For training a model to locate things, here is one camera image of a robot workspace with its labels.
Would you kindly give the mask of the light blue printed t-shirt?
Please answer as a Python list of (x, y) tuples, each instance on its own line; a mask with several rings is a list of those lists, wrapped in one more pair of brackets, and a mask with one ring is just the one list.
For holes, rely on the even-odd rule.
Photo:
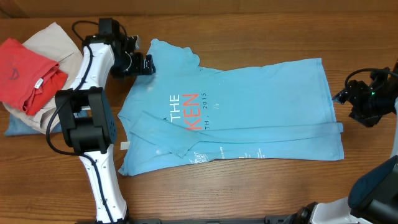
[(122, 175), (222, 159), (344, 158), (320, 58), (221, 71), (154, 39), (156, 72), (138, 77), (119, 112)]

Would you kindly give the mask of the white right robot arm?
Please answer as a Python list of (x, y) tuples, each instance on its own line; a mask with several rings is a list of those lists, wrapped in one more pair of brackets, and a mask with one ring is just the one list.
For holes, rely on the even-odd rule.
[[(333, 101), (349, 101), (353, 107), (349, 117), (370, 128), (388, 113), (397, 113), (397, 78), (368, 86), (349, 81), (333, 97)], [(277, 223), (397, 223), (397, 136), (391, 158), (353, 185), (349, 196), (331, 203), (313, 202), (297, 213), (278, 218)]]

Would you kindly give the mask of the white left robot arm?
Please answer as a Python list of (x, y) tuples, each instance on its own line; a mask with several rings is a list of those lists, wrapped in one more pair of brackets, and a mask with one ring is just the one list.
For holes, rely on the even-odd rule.
[(116, 121), (105, 95), (108, 75), (151, 75), (151, 55), (138, 52), (138, 36), (92, 35), (83, 42), (83, 61), (70, 89), (55, 95), (65, 143), (79, 157), (96, 204), (95, 223), (130, 223), (114, 166)]

